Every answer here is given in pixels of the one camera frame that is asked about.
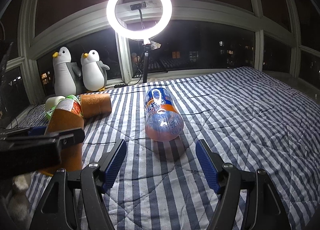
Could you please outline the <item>brown paper cup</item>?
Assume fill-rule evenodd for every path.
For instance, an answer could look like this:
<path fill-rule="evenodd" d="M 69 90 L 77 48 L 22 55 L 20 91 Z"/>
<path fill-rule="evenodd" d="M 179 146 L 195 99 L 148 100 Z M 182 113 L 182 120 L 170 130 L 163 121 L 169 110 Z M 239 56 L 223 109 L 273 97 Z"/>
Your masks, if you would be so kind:
<path fill-rule="evenodd" d="M 65 134 L 65 136 L 69 136 L 71 135 L 70 130 L 74 129 L 84 129 L 83 117 L 73 112 L 56 108 L 50 119 L 46 134 L 69 131 L 67 135 Z M 76 136 L 61 139 L 61 161 L 58 165 L 39 170 L 39 172 L 47 176 L 53 176 L 59 168 L 64 168 L 68 172 L 82 169 L 82 146 L 84 138 L 79 143 L 75 143 L 77 139 Z"/>
<path fill-rule="evenodd" d="M 82 94 L 80 95 L 80 105 L 85 119 L 89 119 L 101 114 L 111 114 L 111 97 L 108 93 Z"/>

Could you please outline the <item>white plastic jar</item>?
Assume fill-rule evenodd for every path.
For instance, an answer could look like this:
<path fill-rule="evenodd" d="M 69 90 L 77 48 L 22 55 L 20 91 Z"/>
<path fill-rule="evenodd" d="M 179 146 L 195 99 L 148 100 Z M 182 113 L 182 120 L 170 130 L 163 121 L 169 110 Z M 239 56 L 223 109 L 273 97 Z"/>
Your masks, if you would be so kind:
<path fill-rule="evenodd" d="M 50 97 L 46 100 L 45 103 L 45 110 L 47 114 L 52 114 L 53 110 L 56 108 L 58 103 L 62 100 L 64 100 L 66 97 L 64 96 L 55 96 L 55 97 Z"/>

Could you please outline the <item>red white labelled can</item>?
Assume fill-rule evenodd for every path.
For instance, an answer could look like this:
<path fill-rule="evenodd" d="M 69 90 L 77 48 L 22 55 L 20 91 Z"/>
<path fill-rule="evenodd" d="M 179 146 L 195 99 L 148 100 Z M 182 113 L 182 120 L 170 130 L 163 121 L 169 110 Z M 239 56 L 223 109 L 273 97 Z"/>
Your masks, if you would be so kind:
<path fill-rule="evenodd" d="M 80 117 L 84 117 L 80 101 L 75 95 L 69 95 L 67 98 L 61 100 L 55 109 L 68 111 Z"/>

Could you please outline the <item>green plastic bottle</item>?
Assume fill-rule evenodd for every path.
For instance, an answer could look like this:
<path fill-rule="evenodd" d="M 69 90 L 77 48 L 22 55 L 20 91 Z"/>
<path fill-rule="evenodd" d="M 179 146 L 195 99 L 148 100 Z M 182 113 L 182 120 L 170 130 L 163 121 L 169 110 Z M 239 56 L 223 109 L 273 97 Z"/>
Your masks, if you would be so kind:
<path fill-rule="evenodd" d="M 57 96 L 51 97 L 46 100 L 45 110 L 48 120 L 51 119 L 55 109 L 72 112 L 81 116 L 80 102 L 75 95 L 69 95 L 67 97 Z"/>

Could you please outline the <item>large plush penguin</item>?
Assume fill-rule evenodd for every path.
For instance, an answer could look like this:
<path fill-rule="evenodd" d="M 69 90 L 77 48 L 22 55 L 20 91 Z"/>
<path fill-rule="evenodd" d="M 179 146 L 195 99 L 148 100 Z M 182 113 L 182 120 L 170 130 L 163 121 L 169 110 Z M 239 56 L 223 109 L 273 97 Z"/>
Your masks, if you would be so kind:
<path fill-rule="evenodd" d="M 79 95 L 82 91 L 82 72 L 76 62 L 72 62 L 67 47 L 61 47 L 53 58 L 54 91 L 56 96 Z"/>

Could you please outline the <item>small plush penguin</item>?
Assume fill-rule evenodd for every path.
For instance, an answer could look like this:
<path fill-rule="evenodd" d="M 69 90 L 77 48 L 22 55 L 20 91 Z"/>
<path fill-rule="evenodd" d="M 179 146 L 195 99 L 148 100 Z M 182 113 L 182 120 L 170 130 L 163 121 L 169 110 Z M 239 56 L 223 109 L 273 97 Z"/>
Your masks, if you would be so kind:
<path fill-rule="evenodd" d="M 81 56 L 82 79 L 88 91 L 103 90 L 107 85 L 107 71 L 110 67 L 100 60 L 99 53 L 92 49 Z"/>

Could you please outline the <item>blue orange soda bottle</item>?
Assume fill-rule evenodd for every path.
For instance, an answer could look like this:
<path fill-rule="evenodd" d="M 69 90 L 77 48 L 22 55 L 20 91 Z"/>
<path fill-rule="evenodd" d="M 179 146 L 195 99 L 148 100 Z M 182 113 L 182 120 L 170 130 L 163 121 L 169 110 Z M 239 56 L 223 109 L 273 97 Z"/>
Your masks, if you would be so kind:
<path fill-rule="evenodd" d="M 144 98 L 145 132 L 157 142 L 169 142 L 183 131 L 182 116 L 176 110 L 171 94 L 166 88 L 155 87 Z"/>

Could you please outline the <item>blue white striped quilt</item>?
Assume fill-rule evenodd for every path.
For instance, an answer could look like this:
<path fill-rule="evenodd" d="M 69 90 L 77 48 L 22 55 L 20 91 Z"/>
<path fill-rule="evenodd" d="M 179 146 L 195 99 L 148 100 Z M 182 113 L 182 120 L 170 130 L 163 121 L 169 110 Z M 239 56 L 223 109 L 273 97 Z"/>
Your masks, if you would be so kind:
<path fill-rule="evenodd" d="M 144 97 L 166 88 L 184 121 L 178 138 L 145 134 Z M 85 122 L 82 163 L 97 161 L 122 138 L 127 155 L 104 196 L 115 229 L 206 229 L 217 195 L 208 187 L 195 144 L 240 170 L 267 171 L 292 229 L 319 205 L 319 104 L 251 68 L 150 82 L 110 91 L 112 113 Z"/>

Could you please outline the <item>black tripod stand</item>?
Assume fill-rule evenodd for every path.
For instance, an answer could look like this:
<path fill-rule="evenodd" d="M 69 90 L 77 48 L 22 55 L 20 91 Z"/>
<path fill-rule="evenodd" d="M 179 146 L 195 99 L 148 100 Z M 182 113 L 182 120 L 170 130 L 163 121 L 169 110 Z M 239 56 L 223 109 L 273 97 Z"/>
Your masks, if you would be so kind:
<path fill-rule="evenodd" d="M 162 61 L 163 54 L 159 43 L 151 41 L 149 50 L 139 41 L 129 42 L 129 46 L 133 71 L 132 78 L 139 78 L 146 82 L 149 73 L 168 72 Z"/>

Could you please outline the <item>phone holder clip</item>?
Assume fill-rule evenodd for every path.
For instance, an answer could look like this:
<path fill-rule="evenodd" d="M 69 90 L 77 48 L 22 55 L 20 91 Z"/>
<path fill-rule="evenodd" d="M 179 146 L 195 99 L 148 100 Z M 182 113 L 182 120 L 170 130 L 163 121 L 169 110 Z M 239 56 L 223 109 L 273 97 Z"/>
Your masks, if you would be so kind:
<path fill-rule="evenodd" d="M 133 10 L 141 10 L 143 8 L 146 8 L 146 2 L 140 2 L 136 4 L 130 5 L 130 9 Z"/>

